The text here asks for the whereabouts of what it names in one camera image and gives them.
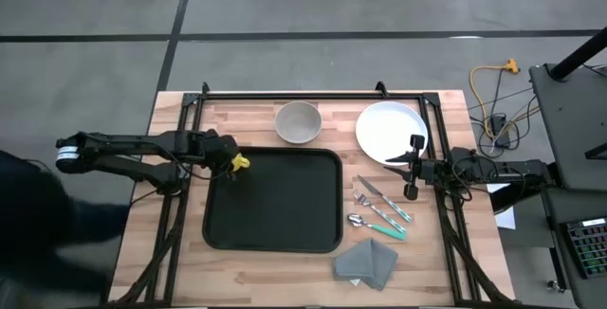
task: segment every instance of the silverware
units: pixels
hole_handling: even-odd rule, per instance
[[[370,207],[377,214],[381,215],[382,218],[384,218],[388,223],[390,223],[390,225],[392,225],[393,227],[395,227],[397,230],[399,230],[402,233],[407,232],[407,230],[405,229],[405,227],[402,227],[399,223],[397,223],[392,218],[390,218],[388,216],[388,214],[384,213],[381,209],[378,209],[373,204],[371,204],[371,201],[369,201],[369,199],[367,199],[367,197],[364,196],[364,194],[362,194],[359,190],[354,189],[353,195],[359,201],[359,203],[361,205]]]
[[[359,180],[360,180],[360,182],[362,182],[362,185],[364,185],[364,187],[367,188],[367,190],[369,190],[371,193],[373,193],[375,195],[379,195],[383,199],[383,201],[387,202],[388,205],[390,205],[390,207],[396,211],[396,213],[400,214],[400,216],[407,221],[407,223],[411,223],[411,220],[412,220],[411,216],[409,216],[409,214],[407,214],[407,212],[400,209],[400,207],[397,204],[395,204],[394,202],[392,202],[392,200],[390,200],[386,196],[384,196],[381,193],[381,191],[378,191],[375,187],[373,187],[373,185],[371,185],[367,180],[365,180],[360,175],[359,175]]]
[[[362,220],[362,217],[358,214],[355,214],[355,213],[348,214],[348,221],[350,222],[350,224],[354,225],[355,227],[367,226],[367,227],[377,230],[383,234],[387,234],[393,238],[397,238],[398,240],[405,240],[405,233],[403,233],[401,231],[389,229],[386,227],[381,227],[380,225],[372,225],[372,224],[366,223],[364,220]]]

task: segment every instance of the gray bowl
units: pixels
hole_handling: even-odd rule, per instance
[[[322,117],[314,105],[305,101],[292,101],[283,106],[274,119],[276,132],[289,143],[311,141],[321,132]]]

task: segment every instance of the fork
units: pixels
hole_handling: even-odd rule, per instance
[[[405,227],[402,227],[399,223],[397,223],[392,218],[390,218],[388,216],[388,214],[386,214],[386,213],[383,212],[383,210],[378,209],[377,207],[375,207],[375,205],[371,204],[371,201],[369,201],[369,199],[367,199],[367,197],[364,196],[364,194],[361,193],[359,190],[354,189],[353,195],[357,199],[357,201],[359,201],[359,203],[361,205],[366,206],[366,207],[370,207],[377,214],[381,215],[382,218],[384,218],[388,223],[390,223],[390,225],[392,225],[393,227],[395,227],[398,231],[400,231],[401,233],[407,232],[407,230],[405,229]]]

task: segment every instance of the white plate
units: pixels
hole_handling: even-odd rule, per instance
[[[411,135],[425,137],[423,154],[428,145],[428,128],[416,111],[409,106],[382,101],[370,105],[357,120],[357,140],[360,148],[375,161],[388,166],[407,163],[386,162],[387,159],[411,152]]]

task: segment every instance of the spoon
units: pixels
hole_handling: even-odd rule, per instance
[[[377,230],[383,234],[387,234],[393,238],[397,238],[398,240],[405,240],[405,233],[399,232],[394,229],[381,227],[380,225],[369,224],[369,223],[365,222],[364,220],[362,220],[362,217],[356,213],[348,214],[348,221],[350,222],[350,224],[352,224],[355,227],[367,226],[367,227]]]

